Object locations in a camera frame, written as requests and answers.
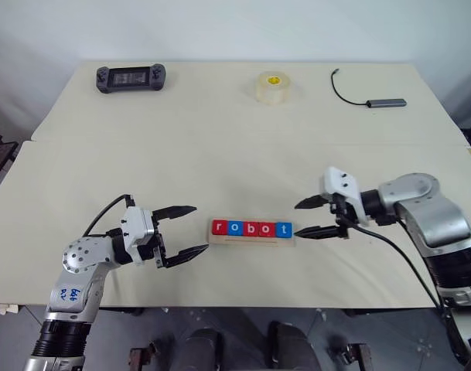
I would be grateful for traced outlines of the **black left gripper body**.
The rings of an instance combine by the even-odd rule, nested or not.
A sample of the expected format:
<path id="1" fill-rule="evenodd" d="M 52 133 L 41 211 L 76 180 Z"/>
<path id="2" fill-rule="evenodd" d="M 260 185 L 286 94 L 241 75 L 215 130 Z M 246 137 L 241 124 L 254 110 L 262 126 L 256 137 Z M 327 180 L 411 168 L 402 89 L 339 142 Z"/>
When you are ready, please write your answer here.
<path id="1" fill-rule="evenodd" d="M 166 247 L 159 232 L 159 221 L 154 216 L 151 217 L 150 228 L 138 242 L 138 253 L 143 261 L 154 260 L 157 268 L 169 267 Z"/>

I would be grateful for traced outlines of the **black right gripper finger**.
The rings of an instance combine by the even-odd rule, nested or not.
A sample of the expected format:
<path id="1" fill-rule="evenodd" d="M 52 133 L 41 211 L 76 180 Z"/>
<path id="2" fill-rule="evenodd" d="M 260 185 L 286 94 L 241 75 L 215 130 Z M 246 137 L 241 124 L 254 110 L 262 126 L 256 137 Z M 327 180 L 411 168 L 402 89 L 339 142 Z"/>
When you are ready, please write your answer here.
<path id="1" fill-rule="evenodd" d="M 310 196 L 295 205 L 295 209 L 315 209 L 329 204 L 329 200 L 322 195 Z"/>
<path id="2" fill-rule="evenodd" d="M 306 239 L 329 239 L 340 237 L 338 226 L 310 226 L 295 232 L 295 235 Z"/>

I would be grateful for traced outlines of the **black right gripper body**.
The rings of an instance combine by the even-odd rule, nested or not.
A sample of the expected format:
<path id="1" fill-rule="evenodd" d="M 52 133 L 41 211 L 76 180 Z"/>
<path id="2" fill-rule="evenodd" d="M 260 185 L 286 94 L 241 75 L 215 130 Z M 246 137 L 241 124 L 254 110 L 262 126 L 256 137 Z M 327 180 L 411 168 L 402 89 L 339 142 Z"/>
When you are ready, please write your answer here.
<path id="1" fill-rule="evenodd" d="M 348 229 L 359 231 L 357 215 L 351 205 L 346 202 L 344 196 L 332 195 L 330 212 L 335 216 L 336 225 L 333 228 L 331 237 L 348 238 Z"/>

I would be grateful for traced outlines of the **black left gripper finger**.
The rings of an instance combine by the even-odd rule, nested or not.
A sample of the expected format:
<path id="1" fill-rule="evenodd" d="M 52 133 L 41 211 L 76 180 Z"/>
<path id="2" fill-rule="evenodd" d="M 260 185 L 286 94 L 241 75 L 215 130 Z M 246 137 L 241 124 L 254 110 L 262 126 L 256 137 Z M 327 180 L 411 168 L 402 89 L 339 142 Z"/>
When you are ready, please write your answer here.
<path id="1" fill-rule="evenodd" d="M 174 257 L 167 257 L 164 262 L 164 267 L 171 268 L 189 262 L 204 252 L 208 247 L 208 244 L 204 244 L 181 250 Z"/>
<path id="2" fill-rule="evenodd" d="M 196 210 L 197 208 L 195 206 L 168 206 L 166 208 L 153 211 L 152 218 L 157 221 L 163 219 L 172 220 L 195 212 Z"/>

